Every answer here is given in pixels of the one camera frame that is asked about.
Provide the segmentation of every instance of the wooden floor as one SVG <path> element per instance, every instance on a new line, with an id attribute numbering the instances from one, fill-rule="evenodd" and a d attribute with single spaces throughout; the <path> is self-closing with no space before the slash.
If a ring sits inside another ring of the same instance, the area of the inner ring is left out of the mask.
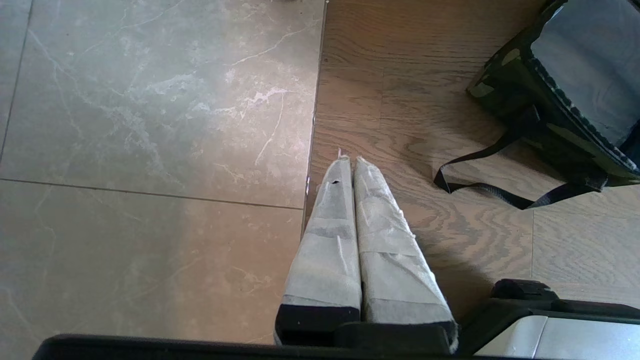
<path id="1" fill-rule="evenodd" d="M 640 307 L 640 188 L 519 211 L 431 182 L 442 163 L 503 132 L 464 89 L 541 2 L 328 3 L 307 213 L 339 149 L 377 164 L 456 316 L 503 277 L 541 280 L 570 299 Z M 448 171 L 530 198 L 561 183 L 519 144 Z"/>

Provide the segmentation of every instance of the bag strap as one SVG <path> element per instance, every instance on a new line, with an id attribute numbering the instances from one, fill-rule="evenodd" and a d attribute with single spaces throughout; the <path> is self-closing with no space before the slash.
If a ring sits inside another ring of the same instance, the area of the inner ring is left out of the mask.
<path id="1" fill-rule="evenodd" d="M 521 196 L 515 195 L 514 193 L 508 192 L 502 188 L 499 188 L 494 185 L 486 184 L 486 183 L 474 183 L 474 184 L 457 184 L 457 183 L 449 183 L 443 174 L 443 170 L 447 165 L 461 163 L 462 161 L 475 160 L 486 158 L 488 156 L 494 155 L 500 150 L 506 148 L 512 143 L 516 142 L 518 139 L 522 137 L 524 133 L 530 131 L 533 126 L 538 126 L 540 124 L 540 116 L 538 115 L 538 111 L 535 106 L 531 106 L 527 110 L 522 113 L 522 116 L 514 122 L 512 126 L 507 129 L 507 132 L 502 135 L 495 142 L 495 144 L 487 147 L 484 150 L 480 150 L 474 152 L 472 154 L 461 156 L 457 159 L 451 160 L 450 162 L 442 165 L 436 174 L 433 182 L 441 189 L 445 190 L 447 193 L 453 193 L 456 190 L 463 188 L 480 188 L 484 189 L 499 199 L 503 200 L 509 205 L 512 205 L 518 209 L 532 209 L 538 208 L 540 206 L 551 205 L 553 203 L 566 200 L 572 197 L 576 197 L 578 195 L 582 195 L 585 193 L 599 191 L 598 187 L 590 186 L 587 183 L 585 184 L 577 184 L 577 183 L 566 183 L 564 185 L 558 186 L 557 188 L 549 191 L 545 195 L 542 195 L 538 200 L 532 201 L 529 199 L 525 199 Z M 598 182 L 598 186 L 600 189 L 604 187 L 606 183 L 606 178 L 602 181 Z"/>

